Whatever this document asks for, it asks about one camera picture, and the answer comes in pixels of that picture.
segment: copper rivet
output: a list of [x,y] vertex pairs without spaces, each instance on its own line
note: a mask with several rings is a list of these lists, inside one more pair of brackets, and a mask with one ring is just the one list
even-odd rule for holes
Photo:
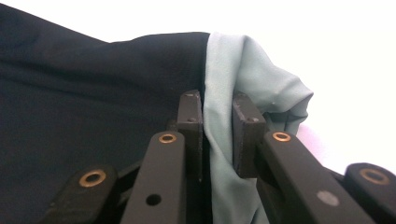
[[291,137],[286,133],[273,133],[273,137],[279,142],[289,142]]
[[[89,180],[90,176],[95,176],[94,180]],[[84,188],[91,188],[100,183],[102,183],[106,179],[106,173],[103,170],[92,170],[85,174],[80,180],[79,184]]]
[[[361,176],[363,176],[364,179],[366,179],[374,184],[377,184],[377,185],[388,185],[389,184],[389,178],[386,175],[382,174],[380,171],[377,171],[375,169],[370,169],[370,168],[361,169],[360,174],[361,174]],[[380,178],[374,178],[370,174],[377,175]]]
[[173,143],[176,141],[176,136],[174,134],[171,133],[166,133],[161,135],[161,137],[159,138],[160,142],[167,144],[167,143]]

